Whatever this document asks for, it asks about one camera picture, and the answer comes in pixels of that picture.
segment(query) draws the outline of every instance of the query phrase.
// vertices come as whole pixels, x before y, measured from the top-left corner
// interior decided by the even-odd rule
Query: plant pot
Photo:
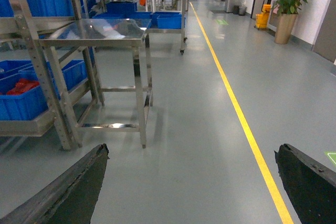
[[[287,44],[292,33],[297,14],[281,14],[274,42]]]

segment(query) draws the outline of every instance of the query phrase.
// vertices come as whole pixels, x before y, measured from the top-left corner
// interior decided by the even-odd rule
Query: stainless steel table
[[[152,96],[152,71],[151,71],[151,55],[150,41],[146,30],[150,26],[149,19],[80,19],[67,25],[44,39],[39,39],[41,46],[45,47],[46,55],[49,59],[52,72],[54,74],[56,85],[58,87],[61,105],[67,116],[69,126],[74,133],[75,138],[79,138],[78,130],[103,130],[103,131],[125,131],[140,132],[140,140],[142,147],[146,147],[146,122],[149,113],[149,107],[153,105]],[[148,86],[143,87],[140,73],[140,57],[139,47],[145,41],[146,47],[146,66]],[[69,52],[60,59],[57,55],[55,47],[72,47]],[[83,50],[85,47],[108,46],[108,47],[127,47],[132,50],[133,69],[134,69],[134,86],[124,86],[115,88],[101,87],[98,71],[92,67],[92,62],[86,64],[88,78],[94,92],[97,95],[92,96],[87,109],[77,120],[72,107],[71,97],[67,90],[65,80],[62,74],[62,65],[65,64],[66,58],[71,58],[76,50]],[[139,124],[92,124],[85,123],[90,109],[96,103],[98,98],[104,105],[104,92],[135,92],[136,107],[138,111]]]

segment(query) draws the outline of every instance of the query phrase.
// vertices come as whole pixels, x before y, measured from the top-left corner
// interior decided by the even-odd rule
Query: green floor marking
[[[336,152],[325,152],[326,156],[330,159],[330,161],[336,166]]]
[[[216,19],[216,22],[219,24],[219,25],[228,25],[228,23],[223,20],[223,19]]]

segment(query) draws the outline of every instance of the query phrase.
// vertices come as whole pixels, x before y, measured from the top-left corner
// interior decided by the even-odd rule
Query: hallway
[[[247,16],[214,14],[211,10],[223,9],[220,0],[191,3],[291,218],[299,224],[274,151],[289,143],[336,170],[324,153],[336,151],[334,65],[291,42],[275,44]],[[280,219],[191,5],[187,36],[181,56],[178,35],[151,35],[154,107],[146,149],[138,133],[85,133],[83,148],[72,152],[59,150],[54,129],[40,138],[1,137],[0,218],[97,144],[107,143],[111,159],[92,224],[290,223]],[[26,55],[17,50],[0,57]],[[96,57],[102,83],[133,83],[128,51],[99,50]],[[106,98],[105,108],[96,108],[89,120],[111,123],[116,118],[112,113],[118,121],[135,118],[133,93]],[[77,109],[88,101],[89,94]]]

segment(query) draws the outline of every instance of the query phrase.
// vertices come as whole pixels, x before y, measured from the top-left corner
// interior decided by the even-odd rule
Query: trash can
[[[246,14],[246,6],[240,6],[239,7],[239,16],[245,16]]]
[[[239,14],[239,5],[233,6],[233,14],[238,15]]]

